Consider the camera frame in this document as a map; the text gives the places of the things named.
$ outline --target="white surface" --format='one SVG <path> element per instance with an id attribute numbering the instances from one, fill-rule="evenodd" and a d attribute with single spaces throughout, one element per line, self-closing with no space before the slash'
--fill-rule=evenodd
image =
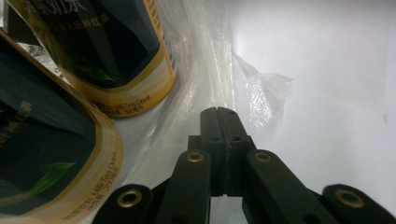
<path id="1" fill-rule="evenodd" d="M 308 188 L 347 184 L 395 216 L 396 1 L 227 4 L 233 51 L 262 73 L 294 79 L 283 120 L 253 136 L 257 147 L 275 152 Z"/>

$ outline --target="tea leaf graphic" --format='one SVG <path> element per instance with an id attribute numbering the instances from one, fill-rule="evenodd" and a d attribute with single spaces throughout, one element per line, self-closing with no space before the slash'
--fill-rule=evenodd
<path id="1" fill-rule="evenodd" d="M 64 174 L 69 170 L 75 162 L 55 162 L 52 164 L 40 164 L 38 169 L 44 173 L 44 176 L 29 191 L 29 196 L 34 197 L 46 189 L 52 187 Z"/>
<path id="2" fill-rule="evenodd" d="M 98 67 L 85 67 L 85 66 L 78 66 L 78 70 L 83 72 L 89 77 L 95 78 L 100 81 L 114 81 L 111 76 L 109 76 L 105 71 Z"/>

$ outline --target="green leaf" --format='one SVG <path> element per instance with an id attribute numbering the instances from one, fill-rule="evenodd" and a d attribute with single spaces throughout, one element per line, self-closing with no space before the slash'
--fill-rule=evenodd
<path id="1" fill-rule="evenodd" d="M 64 174 L 72 167 L 75 162 L 55 162 L 52 164 L 40 164 L 38 169 L 44 173 L 44 176 L 38 180 L 37 183 L 30 189 L 29 196 L 35 197 L 36 195 L 44 192 L 46 189 L 52 187 Z"/>
<path id="2" fill-rule="evenodd" d="M 109 76 L 105 71 L 103 71 L 102 69 L 100 69 L 98 67 L 78 66 L 77 69 L 80 70 L 81 72 L 83 72 L 85 75 L 95 78 L 97 80 L 113 81 L 114 82 L 114 79 L 111 78 L 111 76 Z"/>

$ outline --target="crumpled plastic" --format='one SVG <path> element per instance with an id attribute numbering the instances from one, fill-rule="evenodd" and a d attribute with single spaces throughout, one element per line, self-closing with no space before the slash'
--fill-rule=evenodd
<path id="1" fill-rule="evenodd" d="M 200 134 L 201 111 L 213 106 L 234 110 L 254 141 L 275 131 L 276 126 L 268 130 L 268 124 L 282 119 L 291 95 L 290 78 L 260 73 L 233 53 L 230 15 L 223 0 L 158 0 L 157 7 L 177 63 L 177 81 L 146 113 L 113 119 L 124 150 L 115 189 L 131 183 L 154 188 L 170 177 L 189 135 Z M 211 223 L 241 223 L 230 216 L 230 202 L 235 199 L 212 200 Z M 91 223 L 93 216 L 82 223 Z"/>

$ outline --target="brass screw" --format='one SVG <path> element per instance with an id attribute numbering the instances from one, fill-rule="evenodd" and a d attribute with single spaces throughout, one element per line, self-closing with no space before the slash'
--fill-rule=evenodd
<path id="1" fill-rule="evenodd" d="M 364 206 L 363 199 L 354 192 L 346 189 L 338 189 L 335 192 L 335 197 L 343 204 L 354 208 L 361 208 Z"/>
<path id="2" fill-rule="evenodd" d="M 187 156 L 187 160 L 190 162 L 200 162 L 204 160 L 204 155 L 199 152 L 192 152 Z"/>
<path id="3" fill-rule="evenodd" d="M 120 207 L 129 208 L 137 205 L 142 200 L 142 193 L 137 189 L 130 189 L 124 191 L 119 198 L 117 203 Z"/>
<path id="4" fill-rule="evenodd" d="M 258 152 L 254 155 L 254 158 L 259 162 L 269 162 L 271 161 L 272 156 L 266 152 Z"/>

